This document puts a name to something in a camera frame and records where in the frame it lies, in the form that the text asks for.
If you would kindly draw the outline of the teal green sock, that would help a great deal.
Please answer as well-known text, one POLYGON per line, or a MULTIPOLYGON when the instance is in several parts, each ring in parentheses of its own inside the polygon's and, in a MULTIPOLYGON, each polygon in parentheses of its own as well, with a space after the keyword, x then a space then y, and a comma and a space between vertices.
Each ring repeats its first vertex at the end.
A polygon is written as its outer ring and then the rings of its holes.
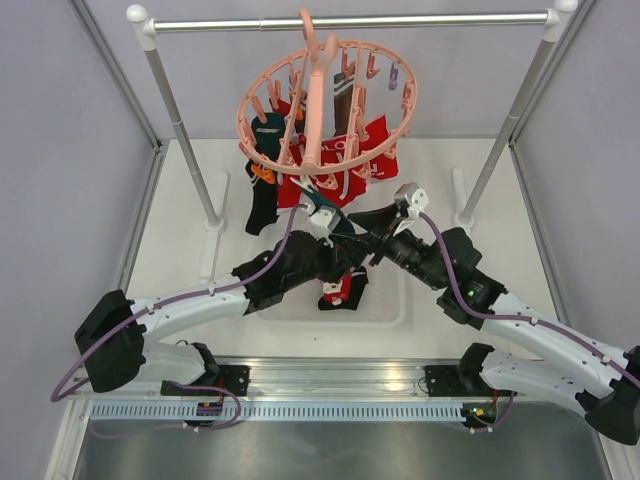
POLYGON ((310 233, 315 238, 329 239, 332 234, 354 234, 355 228, 344 212, 332 201, 324 197, 306 176, 293 179, 301 194, 305 212, 309 216, 310 233))

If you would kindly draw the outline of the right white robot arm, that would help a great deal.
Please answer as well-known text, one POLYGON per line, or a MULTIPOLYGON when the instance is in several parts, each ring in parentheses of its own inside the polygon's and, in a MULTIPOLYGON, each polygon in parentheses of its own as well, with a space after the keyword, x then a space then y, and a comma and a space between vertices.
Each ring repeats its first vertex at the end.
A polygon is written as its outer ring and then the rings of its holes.
POLYGON ((362 233, 344 240, 357 259, 388 259, 434 291, 455 322, 501 337, 535 355, 529 361, 485 344, 472 344, 456 371, 459 388, 533 395, 579 416, 600 434, 624 445, 639 440, 639 350, 624 351, 585 336, 531 308, 482 273, 482 258, 459 228, 434 233, 427 244, 401 224, 406 208, 391 204, 351 213, 362 233))

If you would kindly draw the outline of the red santa sock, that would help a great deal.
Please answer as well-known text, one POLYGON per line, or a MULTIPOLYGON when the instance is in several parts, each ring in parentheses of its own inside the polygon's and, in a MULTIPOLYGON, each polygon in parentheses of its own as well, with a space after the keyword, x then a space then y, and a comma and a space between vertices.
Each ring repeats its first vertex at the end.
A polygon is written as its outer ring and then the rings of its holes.
POLYGON ((337 283, 324 282, 322 284, 323 299, 330 305, 337 306, 349 299, 351 280, 347 277, 337 283))

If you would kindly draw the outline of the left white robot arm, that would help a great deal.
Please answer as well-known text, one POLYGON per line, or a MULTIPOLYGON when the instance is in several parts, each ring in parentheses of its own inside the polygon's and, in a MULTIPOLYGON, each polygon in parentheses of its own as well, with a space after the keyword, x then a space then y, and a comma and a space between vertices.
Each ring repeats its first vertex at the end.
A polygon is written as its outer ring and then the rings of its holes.
POLYGON ((206 285, 142 299, 112 290, 74 334, 86 381, 96 393, 116 391, 134 381, 175 381, 197 395, 207 395, 219 380, 213 354, 202 343, 168 345, 165 338, 215 320, 266 310, 312 281, 339 287, 319 300, 320 308, 330 310, 356 308, 369 278, 366 268, 354 265, 343 250, 294 230, 274 249, 206 285))

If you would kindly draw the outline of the black sock white stripes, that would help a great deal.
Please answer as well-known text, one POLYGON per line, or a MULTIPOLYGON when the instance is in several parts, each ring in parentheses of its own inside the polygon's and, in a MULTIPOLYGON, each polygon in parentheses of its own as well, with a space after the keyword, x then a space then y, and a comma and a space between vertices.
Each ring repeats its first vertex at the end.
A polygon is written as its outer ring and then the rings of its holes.
POLYGON ((361 266, 361 267, 358 267, 353 273, 345 277, 351 280, 351 289, 350 289, 349 299, 340 305, 333 306, 333 305, 330 305, 327 301, 325 301, 322 296, 317 303, 318 309, 320 311, 335 311, 335 310, 356 311, 358 309, 358 306, 360 304, 365 288, 369 283, 367 270, 364 266, 361 266))

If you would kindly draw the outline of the pink round clip hanger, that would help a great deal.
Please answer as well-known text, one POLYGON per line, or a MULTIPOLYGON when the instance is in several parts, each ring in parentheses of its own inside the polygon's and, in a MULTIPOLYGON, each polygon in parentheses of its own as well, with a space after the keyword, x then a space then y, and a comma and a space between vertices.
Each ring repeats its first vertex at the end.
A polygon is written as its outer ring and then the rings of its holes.
POLYGON ((249 160, 261 164, 273 173, 311 178, 357 168, 368 164, 381 153, 396 154, 398 142, 408 135, 416 110, 418 85, 412 68, 394 51, 376 43, 340 40, 333 33, 321 43, 317 38, 319 20, 312 17, 305 8, 299 11, 299 18, 302 22, 305 46, 265 70, 251 84, 241 100, 236 115, 241 152, 249 160), (341 72, 354 78, 351 115, 345 134, 344 160, 337 164, 323 165, 321 147, 328 77, 337 56, 341 57, 341 72), (386 57, 391 66, 400 71, 405 78, 401 96, 402 120, 397 127, 389 131, 389 137, 381 144, 372 150, 361 151, 360 143, 367 138, 367 90, 363 81, 373 79, 380 72, 376 65, 376 58, 379 56, 386 57), (277 161, 272 161, 255 150, 256 140, 251 129, 251 121, 258 116, 263 123, 266 122, 268 111, 258 97, 261 88, 266 89, 272 106, 279 106, 281 92, 274 75, 284 68, 289 69, 289 79, 293 82, 292 97, 289 101, 289 111, 284 115, 286 130, 280 139, 280 155, 277 161))

